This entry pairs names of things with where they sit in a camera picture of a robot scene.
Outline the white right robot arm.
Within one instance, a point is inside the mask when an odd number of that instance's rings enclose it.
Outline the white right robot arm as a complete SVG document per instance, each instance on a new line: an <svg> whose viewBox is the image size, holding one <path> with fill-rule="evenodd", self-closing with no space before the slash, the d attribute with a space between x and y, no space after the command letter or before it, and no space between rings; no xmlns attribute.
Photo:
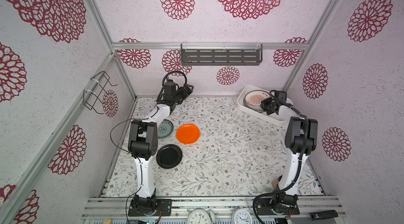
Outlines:
<svg viewBox="0 0 404 224"><path fill-rule="evenodd" d="M298 182L308 156L317 147L318 121L309 119L287 102L287 92L271 90L270 97L261 102L267 113L290 116L284 143L287 148L287 162L284 173L275 182L276 191L263 193L254 198L252 209L259 217L259 208L269 209L276 215L292 214L297 207Z"/></svg>

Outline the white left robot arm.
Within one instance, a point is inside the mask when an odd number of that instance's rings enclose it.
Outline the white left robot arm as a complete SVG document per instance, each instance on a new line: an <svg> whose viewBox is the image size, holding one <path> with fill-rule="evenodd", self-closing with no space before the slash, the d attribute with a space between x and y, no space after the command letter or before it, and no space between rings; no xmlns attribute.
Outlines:
<svg viewBox="0 0 404 224"><path fill-rule="evenodd" d="M177 105L192 94L194 86L185 83L182 87L172 80L163 84L156 106L143 119L130 123L128 151L137 170L137 189L129 206L129 216L155 213L157 204L154 185L153 163L158 150L158 126L172 114Z"/></svg>

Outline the teal patterned plate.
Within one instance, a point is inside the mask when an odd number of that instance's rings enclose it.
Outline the teal patterned plate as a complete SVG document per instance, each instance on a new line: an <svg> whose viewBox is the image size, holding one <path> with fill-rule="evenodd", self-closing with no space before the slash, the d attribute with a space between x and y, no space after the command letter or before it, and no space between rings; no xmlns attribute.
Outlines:
<svg viewBox="0 0 404 224"><path fill-rule="evenodd" d="M164 119L158 126L157 136L158 139L169 137L174 130L174 125L170 120Z"/></svg>

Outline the orange sunburst plate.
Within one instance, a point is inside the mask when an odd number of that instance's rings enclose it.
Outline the orange sunburst plate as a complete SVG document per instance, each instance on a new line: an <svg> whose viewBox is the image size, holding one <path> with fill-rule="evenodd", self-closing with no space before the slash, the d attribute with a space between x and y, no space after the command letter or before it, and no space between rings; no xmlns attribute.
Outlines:
<svg viewBox="0 0 404 224"><path fill-rule="evenodd" d="M261 103L264 99L270 97L269 92L262 90L253 90L246 94L244 97L243 103L244 105L252 110L262 112Z"/></svg>

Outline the orange plastic plate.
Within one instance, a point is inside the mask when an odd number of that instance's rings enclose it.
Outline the orange plastic plate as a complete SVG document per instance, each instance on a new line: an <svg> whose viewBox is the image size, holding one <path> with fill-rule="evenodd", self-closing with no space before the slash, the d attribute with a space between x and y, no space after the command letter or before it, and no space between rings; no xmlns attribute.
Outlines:
<svg viewBox="0 0 404 224"><path fill-rule="evenodd" d="M176 138L180 143L190 145L195 143L200 135L200 129L196 125L184 124L178 128Z"/></svg>

